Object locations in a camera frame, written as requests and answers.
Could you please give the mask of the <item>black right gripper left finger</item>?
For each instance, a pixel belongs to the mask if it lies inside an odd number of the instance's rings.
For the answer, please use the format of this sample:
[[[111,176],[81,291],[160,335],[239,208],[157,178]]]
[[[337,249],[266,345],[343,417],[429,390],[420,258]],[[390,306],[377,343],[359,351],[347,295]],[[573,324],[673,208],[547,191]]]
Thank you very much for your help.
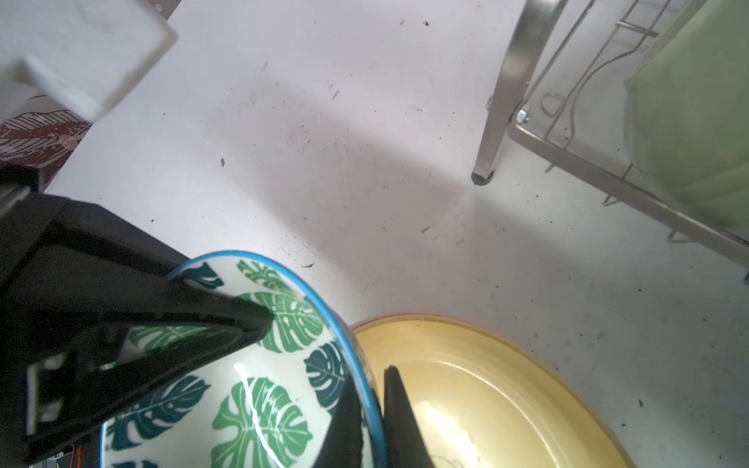
[[[359,468],[364,448],[362,420],[355,382],[351,376],[347,376],[313,467]]]

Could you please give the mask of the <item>light green bowl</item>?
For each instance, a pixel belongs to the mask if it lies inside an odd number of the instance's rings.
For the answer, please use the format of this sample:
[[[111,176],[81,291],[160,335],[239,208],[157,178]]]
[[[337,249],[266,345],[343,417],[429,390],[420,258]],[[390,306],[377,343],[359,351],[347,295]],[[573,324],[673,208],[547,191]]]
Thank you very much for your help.
[[[625,87],[625,141],[647,189],[705,224],[747,230],[747,2],[690,2]]]

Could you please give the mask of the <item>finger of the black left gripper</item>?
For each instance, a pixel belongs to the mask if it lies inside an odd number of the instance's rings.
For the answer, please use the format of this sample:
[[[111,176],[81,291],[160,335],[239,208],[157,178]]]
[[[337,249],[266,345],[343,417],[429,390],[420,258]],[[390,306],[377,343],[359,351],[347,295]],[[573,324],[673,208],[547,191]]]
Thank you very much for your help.
[[[262,340],[270,310],[186,284],[23,292],[23,464],[60,452],[190,372]]]

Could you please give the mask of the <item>yellow plate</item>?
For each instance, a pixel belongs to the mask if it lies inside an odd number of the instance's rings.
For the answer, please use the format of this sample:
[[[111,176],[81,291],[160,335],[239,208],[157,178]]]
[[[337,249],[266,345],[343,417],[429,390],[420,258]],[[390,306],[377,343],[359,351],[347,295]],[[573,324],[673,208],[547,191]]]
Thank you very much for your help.
[[[355,333],[384,390],[395,366],[436,467],[631,467],[618,439],[538,360],[459,325]]]

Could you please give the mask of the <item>pink plate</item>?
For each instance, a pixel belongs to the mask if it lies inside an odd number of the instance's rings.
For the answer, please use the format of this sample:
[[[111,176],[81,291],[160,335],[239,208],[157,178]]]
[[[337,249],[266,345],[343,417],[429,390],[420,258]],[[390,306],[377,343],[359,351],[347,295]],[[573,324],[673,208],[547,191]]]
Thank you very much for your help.
[[[525,349],[522,346],[513,342],[512,340],[507,339],[506,337],[503,337],[502,335],[500,335],[493,329],[484,327],[481,324],[478,324],[470,320],[462,319],[458,316],[436,313],[436,312],[404,311],[404,312],[387,313],[384,315],[376,316],[371,319],[359,321],[355,323],[354,325],[351,325],[350,329],[352,329],[353,333],[358,333],[359,331],[366,330],[372,327],[373,325],[378,325],[380,323],[409,321],[409,320],[423,320],[423,321],[430,321],[430,322],[440,322],[440,323],[449,323],[449,324],[459,325],[460,327],[473,330],[474,332],[478,332],[478,333],[481,333],[482,335],[487,335],[487,337],[492,337],[493,339],[501,341],[505,345],[517,350],[518,352],[525,352]]]

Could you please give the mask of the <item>green leaf patterned bowl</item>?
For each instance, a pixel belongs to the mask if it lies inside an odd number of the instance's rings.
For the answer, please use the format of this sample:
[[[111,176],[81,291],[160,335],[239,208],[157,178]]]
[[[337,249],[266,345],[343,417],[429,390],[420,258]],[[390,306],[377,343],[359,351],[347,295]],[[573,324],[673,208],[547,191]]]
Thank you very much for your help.
[[[302,278],[257,253],[207,253],[170,279],[267,308],[257,343],[191,370],[109,419],[101,467],[310,467],[347,383],[359,397],[359,467],[388,464],[376,380],[345,321]]]

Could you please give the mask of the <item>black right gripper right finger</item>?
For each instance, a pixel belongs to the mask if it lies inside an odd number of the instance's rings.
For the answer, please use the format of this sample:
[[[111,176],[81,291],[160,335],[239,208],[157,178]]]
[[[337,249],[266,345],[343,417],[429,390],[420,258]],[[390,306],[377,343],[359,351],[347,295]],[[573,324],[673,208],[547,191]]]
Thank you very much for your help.
[[[390,467],[434,468],[401,374],[395,366],[384,372],[383,422]]]

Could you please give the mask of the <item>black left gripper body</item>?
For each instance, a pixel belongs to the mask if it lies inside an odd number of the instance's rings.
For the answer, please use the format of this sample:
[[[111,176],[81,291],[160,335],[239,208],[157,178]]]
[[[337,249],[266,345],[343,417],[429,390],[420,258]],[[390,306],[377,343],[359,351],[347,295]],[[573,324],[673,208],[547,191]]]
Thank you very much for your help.
[[[58,452],[129,402],[145,372],[105,373],[182,253],[103,207],[1,167],[1,463]]]

